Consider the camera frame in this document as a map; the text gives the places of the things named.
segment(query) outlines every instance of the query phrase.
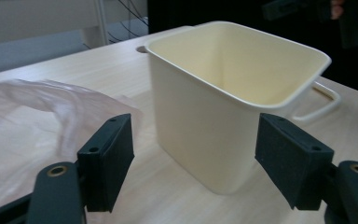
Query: crumpled plastic bag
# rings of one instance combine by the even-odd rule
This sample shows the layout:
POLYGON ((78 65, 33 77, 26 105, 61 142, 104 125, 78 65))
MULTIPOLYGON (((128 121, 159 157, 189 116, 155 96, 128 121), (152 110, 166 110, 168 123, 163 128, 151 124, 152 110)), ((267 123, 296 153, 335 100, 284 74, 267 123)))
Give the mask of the crumpled plastic bag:
POLYGON ((76 161, 76 153, 110 118, 142 112, 131 99, 43 80, 0 83, 0 206, 31 193, 44 167, 76 161))

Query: bin handle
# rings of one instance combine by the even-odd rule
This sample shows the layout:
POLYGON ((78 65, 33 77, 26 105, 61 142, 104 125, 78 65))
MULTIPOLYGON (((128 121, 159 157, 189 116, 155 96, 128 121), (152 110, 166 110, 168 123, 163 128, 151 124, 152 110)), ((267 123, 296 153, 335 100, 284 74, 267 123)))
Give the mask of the bin handle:
POLYGON ((314 121, 314 120, 320 118, 321 116, 329 113, 330 111, 335 109, 341 103, 341 96, 338 93, 328 89, 327 87, 320 84, 319 82, 316 82, 316 81, 313 82, 312 88, 315 89, 316 91, 319 91, 320 93, 330 97, 332 99, 332 101, 331 101, 331 103, 329 103, 329 104, 323 106, 322 108, 319 108, 307 115, 304 115, 301 117, 293 116, 292 120, 296 124, 299 124, 299 125, 308 124, 311 121, 314 121))

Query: clear plastic bag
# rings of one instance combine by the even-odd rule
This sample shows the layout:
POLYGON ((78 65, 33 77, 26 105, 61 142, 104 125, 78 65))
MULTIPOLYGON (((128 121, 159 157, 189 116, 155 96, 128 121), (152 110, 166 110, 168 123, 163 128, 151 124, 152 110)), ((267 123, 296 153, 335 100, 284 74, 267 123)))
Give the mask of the clear plastic bag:
POLYGON ((50 80, 1 82, 0 206, 32 192, 44 167, 76 161, 106 120, 125 113, 131 113, 136 133, 142 113, 124 96, 50 80))

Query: black object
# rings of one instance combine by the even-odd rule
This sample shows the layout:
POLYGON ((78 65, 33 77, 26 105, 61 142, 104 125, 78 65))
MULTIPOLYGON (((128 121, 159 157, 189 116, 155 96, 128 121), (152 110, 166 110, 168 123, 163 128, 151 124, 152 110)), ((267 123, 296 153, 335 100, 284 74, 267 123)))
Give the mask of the black object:
POLYGON ((255 158, 292 209, 318 210, 328 224, 358 224, 358 161, 331 163, 334 151, 287 119, 260 114, 255 158))
MULTIPOLYGON (((331 18, 331 0, 275 0, 265 4, 264 18, 274 21, 292 13, 305 11, 310 19, 320 22, 331 18)), ((342 5, 344 12, 339 17, 341 46, 344 49, 358 47, 358 3, 357 0, 346 0, 342 5)))
POLYGON ((34 191, 0 207, 0 223, 86 223, 90 212, 114 207, 134 158, 131 115, 109 119, 77 152, 77 161, 58 162, 38 174, 34 191))

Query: light wood tabletop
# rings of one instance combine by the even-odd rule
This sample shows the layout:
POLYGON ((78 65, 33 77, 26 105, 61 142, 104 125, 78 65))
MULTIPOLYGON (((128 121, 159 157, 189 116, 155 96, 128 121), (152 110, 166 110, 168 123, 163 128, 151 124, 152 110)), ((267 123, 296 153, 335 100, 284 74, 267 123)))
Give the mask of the light wood tabletop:
MULTIPOLYGON (((255 167, 254 175, 237 193, 217 195, 158 145, 148 54, 137 50, 157 35, 0 73, 0 82, 48 79, 111 97, 125 95, 142 111, 142 123, 134 138, 135 158, 114 210, 111 214, 88 214, 89 223, 324 223, 325 204, 319 211, 291 210, 261 166, 255 167)), ((358 161, 358 91, 323 77, 317 81, 336 91, 342 102, 328 115, 301 128, 335 150, 335 165, 358 161)), ((298 111, 312 110, 326 101, 310 91, 298 111)))

